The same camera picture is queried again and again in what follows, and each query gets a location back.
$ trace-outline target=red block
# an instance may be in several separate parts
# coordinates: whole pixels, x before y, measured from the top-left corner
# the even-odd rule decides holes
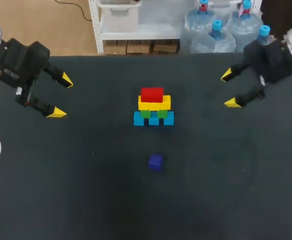
[[[143,103],[162,103],[164,89],[162,87],[143,87],[141,89],[141,101]]]

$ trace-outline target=plastic water bottle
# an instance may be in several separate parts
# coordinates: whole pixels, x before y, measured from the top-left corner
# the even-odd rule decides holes
[[[193,37],[212,25],[215,12],[208,9],[209,0],[200,0],[200,8],[190,11],[185,16],[185,23],[180,37],[180,53],[189,54]]]
[[[222,26],[222,21],[216,20],[212,24],[212,30],[198,33],[192,41],[191,54],[233,53],[236,41]]]
[[[267,25],[262,25],[259,30],[259,36],[257,38],[260,45],[268,45],[271,43],[270,39],[270,27]]]
[[[261,18],[250,13],[252,3],[249,0],[244,0],[244,11],[241,16],[235,11],[229,22],[229,30],[234,36],[237,44],[236,52],[243,52],[246,45],[256,40],[259,35],[259,29],[263,25]]]

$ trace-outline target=cardboard box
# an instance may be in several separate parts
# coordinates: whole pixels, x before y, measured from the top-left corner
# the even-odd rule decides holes
[[[105,54],[126,55],[127,40],[109,40],[104,45]]]
[[[177,54],[176,52],[168,52],[168,51],[157,51],[157,50],[153,50],[151,52],[152,55],[175,55]]]
[[[175,53],[178,49],[178,45],[178,40],[157,40],[155,42],[154,51]]]
[[[129,40],[127,46],[128,54],[149,54],[151,47],[150,40]]]

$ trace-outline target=cyan block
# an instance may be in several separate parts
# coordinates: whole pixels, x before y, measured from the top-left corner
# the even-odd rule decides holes
[[[157,112],[152,111],[150,118],[149,118],[149,125],[150,126],[159,126],[159,118],[157,118]]]
[[[134,113],[134,125],[135,126],[144,126],[145,120],[141,117],[141,113],[139,111],[136,111]]]
[[[175,122],[174,112],[169,111],[168,116],[164,118],[164,125],[165,126],[173,126]]]

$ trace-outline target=blue cube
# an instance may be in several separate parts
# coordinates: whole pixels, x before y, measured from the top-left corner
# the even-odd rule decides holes
[[[134,113],[134,125],[135,126],[144,126],[145,120],[141,117],[141,113],[139,111],[136,111]]]
[[[159,126],[159,118],[157,117],[157,112],[152,111],[149,118],[150,126]]]
[[[173,126],[175,122],[174,112],[169,111],[168,116],[164,118],[164,125],[165,126]]]
[[[160,154],[152,154],[149,159],[149,168],[155,171],[162,170],[163,156]]]

